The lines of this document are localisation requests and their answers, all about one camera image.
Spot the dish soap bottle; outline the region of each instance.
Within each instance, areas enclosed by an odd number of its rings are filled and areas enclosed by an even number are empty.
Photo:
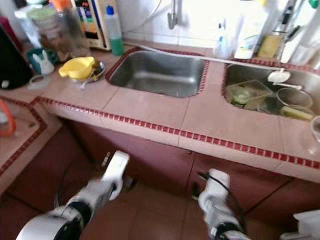
[[[115,56],[121,56],[125,53],[125,50],[122,41],[119,16],[115,13],[113,6],[108,5],[106,7],[105,19],[108,28],[112,54]]]

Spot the stainless steel sink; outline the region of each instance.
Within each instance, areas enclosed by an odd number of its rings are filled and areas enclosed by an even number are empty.
[[[177,98],[196,95],[205,61],[139,50],[129,54],[110,76],[113,85]]]
[[[274,93],[281,88],[281,86],[274,86],[268,82],[267,77],[273,72],[272,70],[246,67],[240,65],[229,65],[226,70],[225,88],[229,85],[238,84],[249,80],[258,80],[271,89]],[[295,84],[303,86],[303,91],[311,95],[313,105],[310,108],[315,114],[320,115],[320,76],[313,73],[302,71],[289,71],[290,78],[286,84]],[[277,104],[276,95],[269,96],[264,101],[267,104],[267,110],[271,114],[279,115],[280,109]]]

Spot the cabinet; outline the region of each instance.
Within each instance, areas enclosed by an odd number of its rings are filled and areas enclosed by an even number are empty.
[[[23,226],[40,212],[8,195],[1,196],[0,239],[16,239]]]
[[[61,186],[66,201],[87,184],[93,165],[71,132],[61,128],[9,187],[7,192],[43,212],[54,208]]]
[[[290,178],[284,175],[197,153],[186,190],[187,195],[191,195],[194,183],[198,184],[201,190],[206,186],[206,181],[201,179],[198,173],[207,173],[211,168],[229,174],[229,188],[244,213],[290,181]]]
[[[320,184],[294,179],[248,213],[249,217],[296,228],[293,214],[320,209]]]
[[[88,153],[102,162],[107,152],[130,155],[126,173],[145,185],[183,195],[193,165],[194,153],[140,137],[67,120]]]

